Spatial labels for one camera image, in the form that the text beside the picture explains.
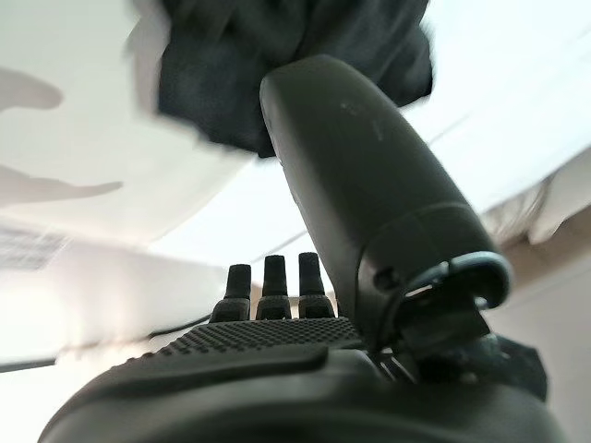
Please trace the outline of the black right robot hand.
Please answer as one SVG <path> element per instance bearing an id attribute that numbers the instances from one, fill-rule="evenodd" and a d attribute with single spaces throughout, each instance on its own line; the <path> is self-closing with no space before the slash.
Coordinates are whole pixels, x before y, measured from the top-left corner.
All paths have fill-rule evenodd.
<path id="1" fill-rule="evenodd" d="M 494 334 L 508 261 L 366 77 L 269 73 L 264 123 L 314 251 L 228 271 L 209 321 L 91 380 L 43 442 L 562 442 L 536 350 Z"/>

